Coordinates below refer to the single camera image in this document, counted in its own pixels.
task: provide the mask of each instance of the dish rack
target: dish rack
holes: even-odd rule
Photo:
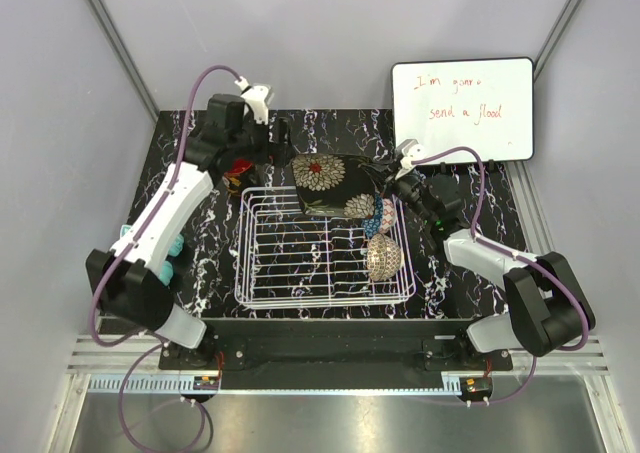
[[[387,233],[404,263],[389,280],[372,281],[362,220],[305,216],[293,186],[247,188],[242,194],[236,300],[247,308],[391,305],[416,290],[403,207]]]

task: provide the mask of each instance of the metal floor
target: metal floor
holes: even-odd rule
[[[495,379],[494,397],[516,386]],[[130,424],[167,395],[127,395]],[[444,398],[455,404],[458,400]],[[513,402],[470,410],[408,397],[224,396],[206,405],[215,435],[209,452],[604,452],[587,391],[579,377],[536,377]],[[137,451],[120,432],[117,395],[87,395],[71,451]],[[147,446],[176,450],[200,424],[195,410],[172,405],[134,430]]]

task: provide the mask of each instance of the wire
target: wire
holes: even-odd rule
[[[482,202],[484,201],[484,195],[485,195],[485,180],[484,180],[485,168],[484,168],[484,163],[482,162],[482,159],[480,158],[480,155],[478,155],[478,153],[475,150],[469,148],[468,146],[458,146],[458,147],[455,147],[455,148],[451,148],[451,149],[449,149],[447,151],[444,151],[442,153],[439,153],[437,155],[431,156],[429,158],[423,158],[421,160],[412,161],[411,164],[412,165],[423,165],[423,164],[429,163],[431,161],[439,160],[440,158],[443,158],[445,156],[448,156],[448,155],[450,155],[452,153],[455,153],[455,152],[458,152],[458,151],[466,151],[468,153],[471,153],[471,155],[473,155],[473,157],[475,158],[476,163],[478,164],[478,167],[480,169],[480,191],[478,192],[478,203],[476,205],[476,210],[474,211],[473,217],[471,218],[471,227],[470,227],[471,237],[473,238],[474,241],[477,241],[478,243],[488,247],[489,249],[492,249],[492,250],[494,250],[494,251],[496,251],[496,252],[498,252],[498,253],[500,253],[502,255],[508,256],[510,258],[513,257],[514,260],[521,261],[522,263],[526,264],[527,266],[530,266],[531,268],[535,269],[536,271],[541,273],[545,278],[550,280],[562,292],[562,294],[566,296],[567,300],[569,300],[569,303],[576,310],[576,312],[578,313],[578,316],[580,317],[580,325],[581,325],[581,329],[582,329],[582,337],[580,338],[580,341],[578,342],[578,344],[573,345],[573,346],[561,346],[559,349],[563,350],[563,351],[576,351],[576,350],[579,350],[580,348],[582,348],[587,343],[587,340],[589,339],[589,321],[588,321],[587,316],[585,315],[584,311],[582,310],[582,307],[580,306],[580,302],[576,299],[576,297],[573,295],[573,293],[571,293],[571,291],[569,291],[569,289],[564,284],[562,284],[562,282],[558,278],[553,276],[549,271],[547,271],[542,266],[538,265],[536,262],[531,261],[531,260],[529,260],[528,258],[525,258],[522,255],[516,254],[515,256],[512,256],[511,250],[508,250],[507,248],[502,247],[500,245],[495,245],[495,244],[491,243],[486,238],[484,238],[481,234],[478,233],[478,220],[480,218],[480,212],[482,211]],[[531,379],[533,378],[533,375],[535,374],[537,364],[538,364],[538,359],[535,356],[533,356],[533,361],[531,363],[531,371],[529,372],[529,375],[524,380],[522,385],[520,385],[520,387],[518,389],[516,389],[513,393],[505,396],[504,398],[499,398],[497,400],[492,400],[491,404],[505,403],[507,401],[510,401],[510,400],[520,396],[522,394],[522,392],[527,388],[529,383],[531,382]],[[450,405],[450,403],[441,403],[441,402],[431,402],[431,403],[439,403],[439,404]]]
[[[158,202],[151,209],[151,211],[149,212],[149,215],[147,215],[147,217],[142,222],[140,227],[134,233],[133,238],[132,238],[133,241],[131,243],[129,243],[127,246],[125,246],[124,249],[122,250],[122,252],[119,255],[115,256],[115,258],[113,259],[111,265],[109,265],[109,267],[107,268],[107,271],[105,271],[104,275],[102,275],[102,278],[100,278],[100,281],[98,282],[96,290],[95,290],[95,292],[93,294],[93,298],[91,299],[91,307],[90,307],[90,310],[89,310],[88,326],[89,326],[89,334],[91,335],[91,338],[93,339],[93,341],[95,341],[98,345],[100,345],[102,347],[110,348],[110,347],[114,347],[116,345],[119,345],[119,344],[123,343],[124,341],[126,341],[127,339],[131,338],[132,336],[134,336],[134,335],[136,335],[136,334],[138,334],[138,333],[140,333],[141,331],[144,330],[144,329],[141,329],[141,328],[135,329],[135,330],[133,330],[133,331],[131,331],[129,333],[126,333],[125,335],[123,335],[122,337],[120,337],[120,338],[118,338],[117,340],[114,340],[114,341],[105,341],[105,340],[103,340],[102,338],[100,338],[100,335],[98,334],[98,330],[96,328],[96,314],[97,314],[97,310],[98,310],[98,303],[100,302],[100,298],[104,294],[104,291],[105,291],[107,283],[109,282],[109,280],[111,279],[111,277],[113,276],[115,271],[118,269],[118,267],[120,266],[122,261],[127,257],[127,255],[134,248],[135,244],[142,237],[142,235],[144,234],[145,230],[149,227],[149,225],[151,224],[153,219],[156,217],[158,211],[160,211],[160,208],[162,208],[162,205],[164,204],[166,199],[171,194],[171,189],[177,183],[178,175],[180,173],[180,166],[182,165],[182,161],[184,160],[184,155],[185,155],[185,151],[186,151],[186,147],[187,147],[187,138],[189,136],[189,120],[190,120],[191,114],[193,112],[193,104],[195,102],[196,94],[198,93],[198,89],[200,88],[200,85],[202,84],[204,79],[210,73],[212,73],[214,71],[218,71],[218,70],[227,71],[227,72],[231,73],[235,77],[235,79],[237,81],[241,81],[242,80],[242,77],[234,69],[229,68],[228,66],[224,66],[224,65],[211,66],[211,67],[207,68],[205,71],[203,71],[200,74],[200,76],[196,79],[193,87],[191,88],[191,93],[189,94],[189,100],[187,102],[187,108],[186,108],[186,111],[185,111],[184,121],[182,123],[182,132],[180,134],[180,139],[179,139],[179,144],[178,144],[178,153],[176,155],[176,161],[175,161],[175,167],[174,167],[174,170],[173,170],[173,174],[171,175],[171,179],[169,180],[169,183],[167,185],[167,188],[165,189],[165,191],[162,193],[162,195],[158,199]],[[156,337],[161,342],[165,341],[164,338],[154,334],[153,332],[151,332],[150,334],[152,336]],[[161,347],[162,347],[162,343],[154,346],[149,351],[144,353],[140,358],[138,358],[133,363],[133,365],[131,365],[131,368],[129,369],[129,371],[127,371],[127,374],[125,375],[124,381],[122,382],[122,385],[120,386],[120,390],[118,392],[118,418],[120,420],[120,426],[122,427],[122,432],[125,434],[127,439],[134,446],[136,446],[137,448],[139,448],[143,452],[150,452],[150,453],[157,453],[158,450],[153,450],[153,449],[145,447],[144,445],[139,443],[134,438],[133,434],[131,433],[131,429],[135,428],[136,426],[138,426],[140,424],[140,422],[136,423],[132,428],[130,428],[130,427],[127,426],[127,423],[126,423],[126,421],[124,419],[124,410],[123,410],[124,389],[125,389],[125,385],[127,384],[127,381],[129,380],[129,377],[131,376],[131,374],[133,373],[135,368],[146,357],[148,357],[151,353],[153,353],[154,351],[157,351]],[[208,422],[209,431],[210,431],[209,442],[205,446],[205,449],[208,448],[208,446],[213,441],[213,420],[211,419],[211,416],[209,415],[209,412],[206,410],[206,408],[204,408],[200,403],[197,403],[197,402],[194,402],[194,403],[198,406],[198,408],[200,410],[200,413],[201,413],[201,416],[202,416],[202,421],[200,423],[200,429],[198,430],[198,434],[193,439],[193,441],[188,446],[186,446],[185,448],[179,450],[176,453],[182,453],[182,452],[191,451],[191,449],[196,445],[196,443],[198,443],[198,441],[200,441],[200,438],[202,437],[202,434],[204,432],[205,421]],[[167,403],[164,404],[164,406],[161,405],[161,407],[154,409],[152,411],[152,413],[158,411],[158,409],[162,409],[165,406],[168,406],[169,404],[170,403],[167,402]]]

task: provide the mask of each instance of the white wall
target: white wall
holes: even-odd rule
[[[394,63],[535,57],[565,1],[105,0],[161,109],[213,63],[273,85],[277,108],[390,107]]]
[[[640,446],[640,2],[586,0],[536,85],[535,185]]]
[[[0,441],[41,451],[153,125],[84,0],[0,0]]]

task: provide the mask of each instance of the black marble tabletop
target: black marble tabletop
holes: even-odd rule
[[[394,149],[393,116],[389,110],[294,110],[272,111],[273,121],[284,116],[292,124],[292,141],[299,153],[360,154],[389,158]],[[160,185],[175,147],[183,112],[160,114],[135,195],[130,222],[142,212]],[[421,167],[434,175],[440,167]],[[470,220],[479,189],[475,165],[452,166],[446,174],[455,177],[464,199],[464,214]],[[266,186],[293,185],[289,169],[266,167]],[[503,165],[487,173],[487,201],[480,217],[482,233],[508,246],[525,249],[524,236]],[[173,259],[176,275],[171,289],[190,313],[203,318],[470,318],[505,311],[503,293],[474,273],[453,267],[424,251],[421,222],[406,213],[407,230],[416,293],[395,306],[316,308],[252,311],[234,298],[234,261],[238,252],[239,201],[228,197],[220,185],[197,208],[182,231],[183,253]]]

